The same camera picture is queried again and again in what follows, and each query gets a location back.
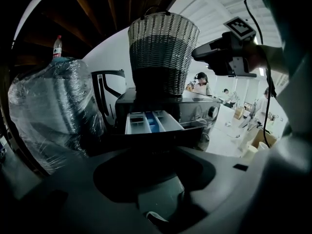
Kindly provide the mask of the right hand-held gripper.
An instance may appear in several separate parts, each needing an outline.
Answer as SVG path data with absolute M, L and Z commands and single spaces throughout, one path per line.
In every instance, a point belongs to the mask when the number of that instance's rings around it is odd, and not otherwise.
M 243 57 L 243 46 L 254 41 L 256 31 L 240 17 L 224 23 L 228 29 L 222 37 L 192 51 L 196 61 L 208 64 L 217 76 L 255 78 L 249 72 L 248 61 Z

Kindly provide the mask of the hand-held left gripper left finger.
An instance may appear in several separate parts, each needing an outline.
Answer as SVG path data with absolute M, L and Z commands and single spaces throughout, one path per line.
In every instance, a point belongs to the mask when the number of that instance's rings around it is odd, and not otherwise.
M 93 173 L 96 188 L 116 203 L 137 202 L 140 190 L 155 180 L 153 159 L 132 154 L 118 155 L 100 164 Z

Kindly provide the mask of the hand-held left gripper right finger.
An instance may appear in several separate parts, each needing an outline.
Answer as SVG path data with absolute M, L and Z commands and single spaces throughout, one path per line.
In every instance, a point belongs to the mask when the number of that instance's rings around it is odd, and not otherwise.
M 178 177 L 187 191 L 203 190 L 216 175 L 215 166 L 182 149 L 156 154 L 156 181 L 164 182 Z

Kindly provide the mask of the white and blue detergent drawer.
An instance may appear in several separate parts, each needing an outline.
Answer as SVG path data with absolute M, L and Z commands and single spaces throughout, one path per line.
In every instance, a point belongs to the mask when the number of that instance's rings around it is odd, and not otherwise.
M 210 138 L 210 121 L 198 112 L 179 108 L 165 110 L 132 110 L 117 113 L 116 133 L 125 135 L 183 131 L 182 142 L 191 148 L 206 151 Z

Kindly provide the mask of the person's right forearm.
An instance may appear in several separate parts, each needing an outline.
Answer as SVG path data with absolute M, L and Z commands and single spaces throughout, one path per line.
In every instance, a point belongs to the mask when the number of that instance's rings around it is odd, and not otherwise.
M 249 43 L 243 47 L 244 57 L 248 62 L 248 70 L 271 68 L 271 70 L 288 75 L 282 48 Z

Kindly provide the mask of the person's white shoe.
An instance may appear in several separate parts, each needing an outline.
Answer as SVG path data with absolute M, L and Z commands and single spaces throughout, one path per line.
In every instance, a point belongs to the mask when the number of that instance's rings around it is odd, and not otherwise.
M 149 211 L 146 213 L 146 218 L 150 221 L 160 221 L 160 222 L 168 222 L 168 220 L 164 219 L 162 216 L 160 216 L 158 213 Z

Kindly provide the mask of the white and grey woven basket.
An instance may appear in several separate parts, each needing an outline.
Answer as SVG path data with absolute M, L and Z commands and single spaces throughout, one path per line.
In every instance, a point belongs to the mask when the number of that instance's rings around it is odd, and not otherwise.
M 132 78 L 139 96 L 180 97 L 200 34 L 186 17 L 146 11 L 128 29 Z

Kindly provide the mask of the dark grey washing machine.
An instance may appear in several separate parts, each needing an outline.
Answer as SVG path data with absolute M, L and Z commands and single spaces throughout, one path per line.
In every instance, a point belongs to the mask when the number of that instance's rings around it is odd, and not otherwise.
M 118 134 L 146 136 L 151 144 L 172 143 L 206 151 L 221 101 L 185 90 L 180 96 L 141 94 L 129 88 L 115 103 Z

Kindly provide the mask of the open cardboard box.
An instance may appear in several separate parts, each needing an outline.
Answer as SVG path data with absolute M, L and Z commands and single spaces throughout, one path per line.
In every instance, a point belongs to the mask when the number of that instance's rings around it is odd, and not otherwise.
M 272 147 L 276 143 L 277 139 L 267 132 L 263 132 L 259 129 L 251 141 L 251 146 L 255 147 L 257 150 L 265 150 Z

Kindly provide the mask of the person's green shirt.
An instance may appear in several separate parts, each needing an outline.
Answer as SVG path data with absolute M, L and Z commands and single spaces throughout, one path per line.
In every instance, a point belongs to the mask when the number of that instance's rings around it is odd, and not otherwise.
M 282 41 L 289 69 L 312 52 L 312 0 L 263 0 L 270 10 Z

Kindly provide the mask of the black framed white panel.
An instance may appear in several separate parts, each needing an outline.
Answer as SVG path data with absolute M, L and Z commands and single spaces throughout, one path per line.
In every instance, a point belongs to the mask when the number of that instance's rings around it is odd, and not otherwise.
M 107 131 L 117 120 L 115 104 L 126 91 L 124 70 L 104 70 L 91 73 L 94 94 Z

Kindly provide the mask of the plastic-wrapped bulky object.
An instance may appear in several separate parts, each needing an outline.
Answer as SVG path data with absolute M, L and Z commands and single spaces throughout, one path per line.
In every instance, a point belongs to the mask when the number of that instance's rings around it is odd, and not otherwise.
M 56 58 L 15 78 L 8 102 L 20 138 L 48 174 L 93 155 L 101 144 L 105 125 L 91 73 L 80 59 Z

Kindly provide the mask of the clear red-capped plastic bottle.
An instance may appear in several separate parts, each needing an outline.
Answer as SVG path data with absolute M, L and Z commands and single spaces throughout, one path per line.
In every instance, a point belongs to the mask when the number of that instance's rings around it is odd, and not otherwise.
M 61 35 L 58 35 L 53 46 L 53 58 L 61 57 L 61 53 L 62 53 L 62 41 L 61 41 Z

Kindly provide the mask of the dark wooden staircase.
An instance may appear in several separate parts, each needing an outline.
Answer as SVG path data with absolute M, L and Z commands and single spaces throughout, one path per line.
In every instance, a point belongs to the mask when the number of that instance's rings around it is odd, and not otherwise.
M 61 36 L 63 55 L 83 58 L 147 10 L 176 0 L 0 0 L 0 65 L 33 66 L 52 58 Z

